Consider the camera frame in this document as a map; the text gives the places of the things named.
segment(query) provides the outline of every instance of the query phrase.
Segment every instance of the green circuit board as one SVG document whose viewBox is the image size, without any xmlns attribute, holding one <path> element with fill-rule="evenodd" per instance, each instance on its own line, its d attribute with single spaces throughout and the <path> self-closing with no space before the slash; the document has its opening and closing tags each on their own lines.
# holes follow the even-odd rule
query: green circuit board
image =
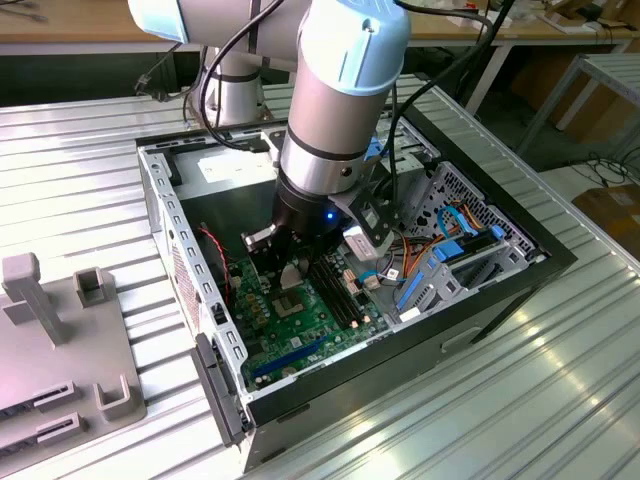
<svg viewBox="0 0 640 480">
<path fill-rule="evenodd" d="M 327 258 L 333 274 L 346 289 L 341 277 L 348 267 L 337 256 Z M 267 292 L 264 278 L 261 283 L 250 260 L 230 265 L 230 271 L 236 273 L 232 312 L 249 354 L 243 375 L 250 388 L 262 388 L 388 329 L 380 310 L 366 293 L 362 294 L 365 297 L 359 296 L 360 302 L 352 300 L 360 322 L 357 327 L 345 328 L 344 322 L 341 325 L 336 321 L 308 278 L 287 290 Z M 289 362 L 289 354 L 302 356 Z M 270 369 L 272 362 L 279 359 L 285 364 L 261 373 L 261 368 Z"/>
</svg>

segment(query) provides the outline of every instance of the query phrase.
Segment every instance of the orange wire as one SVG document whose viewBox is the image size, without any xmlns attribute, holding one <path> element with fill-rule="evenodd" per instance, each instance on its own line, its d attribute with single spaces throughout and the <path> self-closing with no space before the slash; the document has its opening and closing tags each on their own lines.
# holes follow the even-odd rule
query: orange wire
<svg viewBox="0 0 640 480">
<path fill-rule="evenodd" d="M 472 223 L 474 228 L 477 228 L 477 229 L 483 228 L 482 224 L 478 220 L 476 220 L 476 217 L 474 217 L 473 213 L 471 213 L 471 209 L 469 208 L 468 205 L 463 205 L 462 208 L 464 209 L 464 211 L 468 215 L 469 220 L 471 220 L 471 223 Z"/>
<path fill-rule="evenodd" d="M 458 230 L 460 230 L 459 226 L 455 226 L 453 227 L 451 230 L 449 230 L 449 234 L 452 233 L 457 233 Z M 407 274 L 404 276 L 404 278 L 409 278 L 409 275 L 411 275 L 411 273 L 415 270 L 415 268 L 418 266 L 418 263 L 420 263 L 420 259 L 422 259 L 422 257 L 424 256 L 425 253 L 427 253 L 427 251 L 429 250 L 429 248 L 431 248 L 433 245 L 435 245 L 438 242 L 441 242 L 442 240 L 444 240 L 444 235 L 438 235 L 431 243 L 427 243 L 424 247 L 422 247 L 422 250 L 420 250 L 420 253 L 418 254 L 418 256 L 416 257 L 415 261 L 411 264 L 411 268 L 409 269 L 409 271 L 407 272 Z"/>
<path fill-rule="evenodd" d="M 209 237 L 209 239 L 211 239 L 211 241 L 214 243 L 214 245 L 218 248 L 218 252 L 220 253 L 220 258 L 222 259 L 222 267 L 224 268 L 224 280 L 225 280 L 225 285 L 224 285 L 224 296 L 225 296 L 225 301 L 227 302 L 227 305 L 229 305 L 229 266 L 227 265 L 227 258 L 224 255 L 224 247 L 222 246 L 222 244 L 218 241 L 218 239 L 206 228 L 199 228 L 199 230 L 204 233 L 207 237 Z"/>
</svg>

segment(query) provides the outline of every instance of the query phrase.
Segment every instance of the ventilation grille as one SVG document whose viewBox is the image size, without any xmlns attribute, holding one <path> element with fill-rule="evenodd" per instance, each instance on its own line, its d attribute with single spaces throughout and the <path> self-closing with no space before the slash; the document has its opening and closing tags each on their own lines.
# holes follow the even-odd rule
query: ventilation grille
<svg viewBox="0 0 640 480">
<path fill-rule="evenodd" d="M 427 294 L 431 291 L 431 287 L 430 286 L 426 286 L 422 292 L 420 292 L 420 295 L 418 295 L 418 298 L 416 298 L 416 301 L 413 302 L 413 304 L 411 305 L 412 307 L 417 307 L 420 305 L 420 303 L 422 303 L 422 301 L 424 300 L 424 297 L 427 296 Z"/>
<path fill-rule="evenodd" d="M 518 247 L 523 252 L 529 253 L 535 247 L 533 243 L 520 233 L 507 219 L 496 214 L 463 182 L 453 169 L 446 163 L 438 166 L 437 173 L 431 182 L 432 187 L 423 197 L 422 205 L 418 207 L 420 212 L 407 229 L 411 235 L 436 237 L 442 231 L 438 227 L 437 213 L 442 207 L 450 205 L 454 201 L 463 201 L 473 213 L 473 216 L 485 226 L 499 225 L 505 232 L 507 240 L 516 239 Z M 443 219 L 447 228 L 453 227 L 451 215 L 445 213 Z"/>
<path fill-rule="evenodd" d="M 189 317 L 191 324 L 195 327 L 195 330 L 200 331 L 200 316 L 198 299 L 196 298 L 196 289 L 193 288 L 187 269 L 185 268 L 182 257 L 180 256 L 180 252 L 175 245 L 173 246 L 172 254 L 175 274 L 174 282 L 176 284 L 176 288 L 180 292 L 180 296 L 182 297 L 182 306 L 185 308 L 185 313 Z"/>
</svg>

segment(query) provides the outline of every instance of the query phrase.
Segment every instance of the chip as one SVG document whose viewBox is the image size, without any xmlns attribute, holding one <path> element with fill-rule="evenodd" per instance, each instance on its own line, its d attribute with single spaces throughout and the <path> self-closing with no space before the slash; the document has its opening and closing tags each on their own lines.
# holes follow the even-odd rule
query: chip
<svg viewBox="0 0 640 480">
<path fill-rule="evenodd" d="M 249 354 L 250 357 L 258 355 L 262 352 L 264 352 L 264 348 L 262 348 L 262 345 L 260 345 L 260 343 L 247 344 L 247 353 Z"/>
<path fill-rule="evenodd" d="M 286 292 L 273 300 L 273 308 L 280 318 L 286 318 L 304 310 L 304 305 L 295 291 Z"/>
</svg>

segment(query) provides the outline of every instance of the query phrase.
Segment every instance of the workbench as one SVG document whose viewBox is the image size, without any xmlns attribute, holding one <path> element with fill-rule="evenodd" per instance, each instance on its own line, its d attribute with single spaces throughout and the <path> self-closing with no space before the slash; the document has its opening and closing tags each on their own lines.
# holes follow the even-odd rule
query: workbench
<svg viewBox="0 0 640 480">
<path fill-rule="evenodd" d="M 421 84 L 402 77 L 400 99 Z M 291 88 L 265 94 L 284 118 Z M 180 107 L 139 97 L 0 110 L 0 256 L 35 252 L 43 282 L 89 266 L 115 276 L 148 408 L 15 479 L 240 476 L 191 363 L 138 172 L 134 139 L 183 129 Z M 637 479 L 640 264 L 442 91 L 417 107 L 579 260 L 485 341 L 245 478 Z"/>
<path fill-rule="evenodd" d="M 0 55 L 164 52 L 173 45 L 142 32 L 133 22 L 126 0 L 37 1 L 39 13 L 48 18 L 47 23 L 0 14 Z M 476 43 L 478 32 L 473 27 L 458 27 L 445 17 L 412 13 L 409 45 L 471 46 Z M 614 53 L 621 53 L 634 38 L 640 38 L 640 32 L 614 29 L 611 33 L 565 34 L 540 19 L 514 21 L 509 28 L 498 32 L 493 43 L 497 48 L 466 108 L 470 113 L 476 113 L 513 47 L 611 44 Z M 181 51 L 197 51 L 199 48 L 199 45 L 185 45 Z M 596 85 L 592 83 L 585 89 L 574 103 L 572 112 L 577 112 L 584 105 Z M 560 125 L 568 125 L 574 115 L 566 115 Z"/>
</svg>

